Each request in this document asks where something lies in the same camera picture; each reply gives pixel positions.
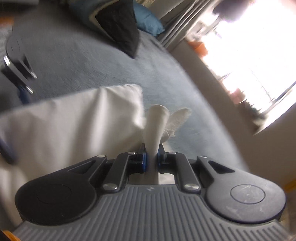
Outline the dark hanging garment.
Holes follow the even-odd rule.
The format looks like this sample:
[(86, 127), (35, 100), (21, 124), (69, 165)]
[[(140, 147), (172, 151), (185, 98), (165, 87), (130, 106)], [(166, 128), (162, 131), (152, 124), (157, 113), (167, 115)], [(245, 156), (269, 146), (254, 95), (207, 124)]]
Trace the dark hanging garment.
[(247, 0), (223, 0), (215, 6), (212, 13), (225, 21), (236, 21), (249, 6)]

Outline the grey curtain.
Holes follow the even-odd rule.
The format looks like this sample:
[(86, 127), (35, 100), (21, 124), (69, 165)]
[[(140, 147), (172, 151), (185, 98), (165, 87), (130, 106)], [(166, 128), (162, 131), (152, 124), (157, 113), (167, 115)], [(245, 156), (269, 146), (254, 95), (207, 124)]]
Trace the grey curtain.
[(218, 3), (218, 1), (155, 1), (149, 9), (165, 27), (165, 31), (157, 36), (157, 40), (166, 49), (174, 49), (201, 16)]

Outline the cream bear hoodie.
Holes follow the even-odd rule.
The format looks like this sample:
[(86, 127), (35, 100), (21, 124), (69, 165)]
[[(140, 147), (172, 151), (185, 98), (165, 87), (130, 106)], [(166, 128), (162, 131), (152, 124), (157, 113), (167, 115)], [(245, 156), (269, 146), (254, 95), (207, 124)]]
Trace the cream bear hoodie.
[(1, 205), (13, 225), (21, 223), (17, 190), (34, 178), (98, 155), (115, 158), (145, 144), (150, 158), (189, 118), (155, 104), (144, 111), (138, 85), (100, 87), (27, 105), (1, 115), (1, 139), (16, 164), (1, 160)]

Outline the blue pillow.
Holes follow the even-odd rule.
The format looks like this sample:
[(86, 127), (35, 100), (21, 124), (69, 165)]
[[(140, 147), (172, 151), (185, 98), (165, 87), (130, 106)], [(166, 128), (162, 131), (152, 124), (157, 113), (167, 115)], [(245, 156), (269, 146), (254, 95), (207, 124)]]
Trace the blue pillow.
[(133, 1), (133, 9), (138, 29), (154, 37), (165, 31), (161, 21), (148, 8)]

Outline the grey fleece bed blanket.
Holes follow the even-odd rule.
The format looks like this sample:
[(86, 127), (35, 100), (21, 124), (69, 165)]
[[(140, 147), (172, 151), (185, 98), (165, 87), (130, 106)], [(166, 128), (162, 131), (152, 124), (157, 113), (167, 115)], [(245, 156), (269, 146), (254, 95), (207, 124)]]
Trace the grey fleece bed blanket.
[[(179, 108), (192, 111), (174, 136), (163, 142), (170, 150), (192, 159), (207, 156), (235, 168), (247, 169), (201, 92), (151, 35), (140, 34), (139, 50), (132, 59), (50, 4), (17, 19), (13, 35), (22, 40), (38, 75), (33, 86), (36, 95), (31, 104), (100, 87), (138, 85), (142, 88), (144, 111), (155, 104), (165, 106), (171, 113)], [(148, 152), (147, 155), (148, 171), (152, 173), (157, 165), (157, 153), (153, 158)]]

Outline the orange bag on sill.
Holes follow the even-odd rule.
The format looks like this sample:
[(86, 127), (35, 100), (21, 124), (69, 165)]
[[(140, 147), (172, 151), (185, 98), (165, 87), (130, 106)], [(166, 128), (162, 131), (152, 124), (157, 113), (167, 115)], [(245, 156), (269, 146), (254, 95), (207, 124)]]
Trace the orange bag on sill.
[(196, 41), (191, 41), (188, 43), (193, 50), (195, 51), (195, 53), (200, 57), (203, 58), (208, 54), (208, 51), (204, 45), (203, 42), (196, 42)]

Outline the black folded garment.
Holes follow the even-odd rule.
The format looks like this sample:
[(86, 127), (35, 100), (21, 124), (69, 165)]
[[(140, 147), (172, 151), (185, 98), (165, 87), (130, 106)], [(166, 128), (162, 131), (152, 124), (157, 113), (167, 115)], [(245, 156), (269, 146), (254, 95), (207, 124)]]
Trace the black folded garment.
[(137, 55), (140, 34), (135, 19), (133, 1), (116, 1), (98, 11), (95, 20), (117, 44), (118, 48), (131, 58)]

